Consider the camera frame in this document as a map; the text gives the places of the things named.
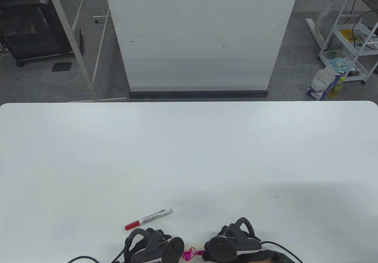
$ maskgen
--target white frame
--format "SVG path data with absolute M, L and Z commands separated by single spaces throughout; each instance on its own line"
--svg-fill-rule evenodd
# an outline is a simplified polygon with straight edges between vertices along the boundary
M 108 27 L 108 22 L 109 22 L 109 17 L 110 17 L 110 9 L 109 9 L 109 7 L 108 7 L 107 15 L 105 16 L 106 19 L 105 19 L 105 24 L 104 24 L 104 30 L 102 32 L 101 42 L 100 42 L 100 45 L 99 45 L 99 51 L 98 51 L 98 55 L 97 55 L 96 66 L 94 68 L 92 78 L 90 78 L 89 73 L 88 73 L 88 69 L 87 69 L 87 67 L 85 65 L 83 56 L 82 56 L 80 48 L 79 48 L 79 44 L 77 43 L 77 41 L 75 39 L 75 36 L 74 36 L 74 32 L 76 31 L 76 28 L 77 28 L 77 23 L 79 21 L 81 10 L 82 10 L 82 8 L 83 8 L 86 0 L 81 0 L 80 7 L 79 7 L 79 9 L 77 11 L 77 15 L 76 15 L 76 18 L 75 18 L 74 23 L 73 23 L 72 26 L 70 25 L 70 23 L 69 23 L 69 21 L 67 19 L 67 16 L 66 16 L 66 14 L 64 12 L 64 9 L 63 9 L 61 1 L 60 0 L 52 0 L 52 1 L 53 1 L 54 6 L 55 6 L 56 12 L 57 12 L 57 14 L 59 16 L 59 19 L 61 20 L 61 23 L 62 23 L 62 26 L 64 28 L 64 31 L 65 31 L 65 33 L 67 35 L 67 38 L 70 41 L 70 45 L 71 45 L 72 50 L 73 50 L 73 52 L 75 54 L 75 57 L 77 59 L 77 63 L 79 64 L 79 67 L 81 69 L 81 74 L 83 75 L 84 80 L 85 80 L 85 82 L 87 84 L 87 87 L 88 87 L 88 89 L 89 89 L 89 91 L 90 91 L 90 93 L 92 95 L 92 100 L 87 100 L 87 101 L 83 101 L 83 102 L 111 102 L 111 101 L 122 102 L 122 101 L 126 101 L 127 97 L 111 98 L 111 99 L 100 99 L 98 97 L 97 91 L 96 91 L 95 86 L 94 86 L 95 79 L 96 79 L 96 74 L 97 74 L 97 69 L 98 69 L 98 64 L 100 62 L 100 57 L 101 57 L 101 52 L 102 52 L 102 46 L 104 44 L 105 35 L 106 35 L 106 29 Z
M 305 22 L 309 30 L 311 31 L 311 34 L 315 38 L 320 48 L 323 47 L 324 42 L 325 42 L 323 36 L 320 34 L 320 30 L 323 28 L 325 19 L 327 19 L 327 16 L 329 12 L 331 11 L 334 2 L 335 0 L 327 0 L 327 4 L 325 5 L 325 8 L 319 13 L 316 19 L 316 22 L 314 22 L 313 19 L 311 18 L 305 19 Z
M 328 63 L 327 59 L 325 58 L 325 54 L 329 53 L 330 51 L 325 51 L 326 47 L 328 46 L 328 42 L 330 41 L 331 39 L 331 36 L 333 34 L 336 34 L 337 32 L 339 32 L 339 30 L 337 29 L 337 24 L 338 22 L 340 21 L 341 18 L 345 18 L 345 17 L 360 17 L 360 20 L 358 21 L 359 23 L 361 23 L 362 21 L 362 16 L 360 14 L 343 14 L 344 12 L 344 9 L 346 7 L 346 5 L 348 4 L 348 1 L 349 0 L 346 0 L 344 2 L 344 5 L 343 7 L 341 8 L 340 12 L 339 12 L 339 15 L 335 21 L 335 23 L 333 24 L 332 26 L 332 29 L 331 31 L 329 32 L 329 35 L 327 37 L 327 39 L 325 40 L 323 46 L 322 46 L 322 49 L 320 50 L 320 54 L 319 54 L 319 58 L 321 59 L 321 61 L 323 61 L 323 63 L 326 65 L 326 66 L 329 66 L 330 64 Z M 365 47 L 367 45 L 376 45 L 377 42 L 370 42 L 370 39 L 371 37 L 373 36 L 375 30 L 377 30 L 378 28 L 378 22 L 375 24 L 375 26 L 373 27 L 373 29 L 370 31 L 369 35 L 367 36 L 367 38 L 365 39 L 364 43 L 362 44 L 362 46 L 360 47 L 360 49 L 357 51 L 357 53 L 354 55 L 352 54 L 348 48 L 347 48 L 347 41 L 345 40 L 345 42 L 343 42 L 341 40 L 341 43 L 344 45 L 344 49 L 342 50 L 336 50 L 334 52 L 338 52 L 338 51 L 342 51 L 345 53 L 345 56 L 351 61 L 351 65 L 350 67 L 348 68 L 348 70 L 345 72 L 345 74 L 343 75 L 345 77 L 345 81 L 359 81 L 359 80 L 362 80 L 362 83 L 365 84 L 366 81 L 369 79 L 369 77 L 371 76 L 371 74 L 373 73 L 373 71 L 377 68 L 378 66 L 378 60 L 377 62 L 375 63 L 375 65 L 373 66 L 373 68 L 370 70 L 370 71 L 367 71 L 359 62 L 358 62 L 358 58 L 363 55 L 363 53 L 367 53 L 367 55 L 374 55 L 376 53 L 376 51 L 374 52 L 371 52 L 371 51 L 364 51 Z M 361 75 L 358 75 L 358 76 L 351 76 L 351 77 L 348 77 L 348 74 L 350 73 L 351 69 L 356 66 L 357 69 L 360 70 L 361 72 Z

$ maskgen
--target whiteboard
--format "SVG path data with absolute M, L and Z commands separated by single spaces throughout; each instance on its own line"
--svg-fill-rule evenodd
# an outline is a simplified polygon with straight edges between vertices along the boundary
M 132 91 L 266 90 L 295 0 L 108 0 Z

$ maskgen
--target black wire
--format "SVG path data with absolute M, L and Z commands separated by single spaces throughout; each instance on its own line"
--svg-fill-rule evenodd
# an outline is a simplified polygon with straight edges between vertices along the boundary
M 117 259 L 123 254 L 123 252 L 125 251 L 125 249 L 122 249 L 122 251 L 117 255 L 116 258 L 114 258 L 114 260 L 111 262 L 111 263 L 116 263 L 117 262 Z M 100 263 L 98 262 L 96 259 L 94 259 L 93 257 L 90 257 L 90 256 L 78 256 L 78 257 L 75 257 L 74 259 L 71 259 L 69 262 L 67 263 L 72 263 L 78 259 L 90 259 L 96 263 Z
M 9 52 L 8 50 L 5 49 L 5 47 L 3 45 L 0 44 L 0 54 L 4 54 L 4 56 L 2 58 L 0 58 L 0 62 L 4 60 L 4 58 L 6 57 L 6 54 Z
M 363 38 L 361 38 L 360 35 L 359 35 L 359 39 L 361 40 L 362 44 L 365 43 L 365 41 L 363 40 Z M 371 46 L 369 46 L 369 45 L 366 45 L 365 47 L 370 48 L 371 50 L 378 50 L 378 48 L 373 48 L 373 47 L 371 47 Z
M 372 35 L 370 38 L 378 38 L 377 36 L 375 36 L 375 35 Z
M 288 250 L 287 248 L 284 248 L 282 245 L 278 244 L 278 243 L 275 243 L 273 241 L 262 241 L 261 244 L 265 244 L 265 243 L 269 243 L 269 244 L 274 244 L 274 245 L 277 245 L 279 248 L 282 248 L 283 250 L 285 250 L 286 252 L 290 253 L 295 259 L 297 259 L 300 263 L 303 263 L 301 259 L 299 259 L 293 252 L 291 252 L 290 250 Z
M 354 25 L 353 25 L 353 28 L 352 28 L 352 37 L 353 37 L 353 41 L 354 41 L 354 47 L 356 47 L 356 40 L 357 38 L 354 36 L 354 28 L 356 27 L 356 24 L 358 22 L 358 20 L 365 14 L 369 13 L 369 12 L 373 12 L 373 11 L 376 11 L 378 9 L 372 9 L 372 10 L 369 10 L 369 11 L 366 11 L 364 13 L 362 13 L 360 16 L 358 16 L 357 20 L 355 21 Z
M 353 2 L 353 5 L 352 5 L 352 9 L 351 9 L 351 13 L 350 13 L 350 14 L 353 13 L 353 9 L 354 9 L 354 5 L 355 5 L 355 4 L 356 4 L 356 0 L 354 0 L 354 2 Z M 344 22 L 343 25 L 345 25 L 346 23 L 348 23 L 349 19 L 350 19 L 350 17 L 348 17 L 348 19 Z M 328 44 L 327 48 L 326 48 L 324 51 L 327 51 L 327 50 L 330 48 L 330 46 L 331 46 L 331 44 L 332 44 L 332 42 L 333 42 L 333 39 L 334 39 L 335 37 L 336 37 L 336 35 L 333 35 L 333 36 L 331 37 L 331 41 L 330 41 L 330 43 Z
M 117 259 L 123 254 L 124 251 L 125 251 L 125 248 L 123 248 L 122 251 L 117 255 L 117 257 L 114 258 L 114 260 L 112 261 L 112 263 L 115 263 L 117 261 Z
M 78 257 L 75 257 L 74 259 L 70 260 L 68 263 L 72 263 L 72 262 L 74 262 L 74 261 L 76 261 L 78 259 L 90 259 L 90 260 L 92 260 L 92 261 L 94 261 L 96 263 L 100 263 L 96 259 L 94 259 L 93 257 L 90 257 L 90 256 L 78 256 Z

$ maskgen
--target black mat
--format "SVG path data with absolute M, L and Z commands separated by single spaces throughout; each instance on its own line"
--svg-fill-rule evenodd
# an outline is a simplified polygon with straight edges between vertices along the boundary
M 70 71 L 72 62 L 57 62 L 54 64 L 53 70 L 51 72 L 61 72 L 61 71 Z

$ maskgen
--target plastic bottle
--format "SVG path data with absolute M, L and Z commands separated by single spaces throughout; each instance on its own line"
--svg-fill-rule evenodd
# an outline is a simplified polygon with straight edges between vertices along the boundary
M 337 81 L 336 85 L 328 92 L 328 97 L 330 99 L 334 99 L 337 95 L 339 95 L 342 88 L 344 87 L 344 80 L 345 77 L 341 77 L 339 81 Z

